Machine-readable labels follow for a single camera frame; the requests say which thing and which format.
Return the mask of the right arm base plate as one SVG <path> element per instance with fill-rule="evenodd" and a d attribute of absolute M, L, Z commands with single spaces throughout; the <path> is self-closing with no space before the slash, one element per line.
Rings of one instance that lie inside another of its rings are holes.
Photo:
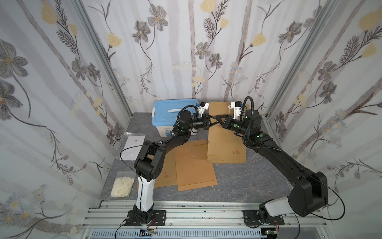
<path fill-rule="evenodd" d="M 263 210 L 243 210 L 244 223 L 247 226 L 283 226 L 282 216 L 271 217 Z"/>

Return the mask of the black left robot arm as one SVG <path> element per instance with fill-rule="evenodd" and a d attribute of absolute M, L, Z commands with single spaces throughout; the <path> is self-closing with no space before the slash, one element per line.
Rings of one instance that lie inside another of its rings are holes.
<path fill-rule="evenodd" d="M 208 130 L 220 123 L 215 116 L 199 114 L 195 105 L 183 107 L 176 117 L 170 136 L 157 141 L 145 141 L 135 160 L 132 170 L 138 177 L 138 196 L 133 213 L 141 220 L 153 217 L 153 191 L 155 180 L 163 170 L 165 156 L 177 146 L 185 144 L 194 129 Z"/>

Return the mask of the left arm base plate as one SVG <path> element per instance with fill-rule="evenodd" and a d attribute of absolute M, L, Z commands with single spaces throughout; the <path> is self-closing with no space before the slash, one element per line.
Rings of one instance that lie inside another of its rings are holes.
<path fill-rule="evenodd" d="M 122 222 L 124 226 L 133 227 L 133 226 L 165 226 L 166 224 L 166 210 L 154 210 L 151 213 L 151 218 L 146 220 L 140 219 L 133 211 L 129 211 L 126 219 Z"/>

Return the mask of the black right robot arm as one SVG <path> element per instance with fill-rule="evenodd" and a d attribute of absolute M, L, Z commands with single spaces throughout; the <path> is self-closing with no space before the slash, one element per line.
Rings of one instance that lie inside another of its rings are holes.
<path fill-rule="evenodd" d="M 271 199 L 259 205 L 257 217 L 261 224 L 269 224 L 281 215 L 296 214 L 301 217 L 314 215 L 315 211 L 328 205 L 327 177 L 322 172 L 313 172 L 298 163 L 276 142 L 261 129 L 262 117 L 254 109 L 254 101 L 250 102 L 250 109 L 246 109 L 241 102 L 237 103 L 239 115 L 218 115 L 215 120 L 222 128 L 234 132 L 242 139 L 244 146 L 266 158 L 292 186 L 290 194 L 279 199 Z"/>

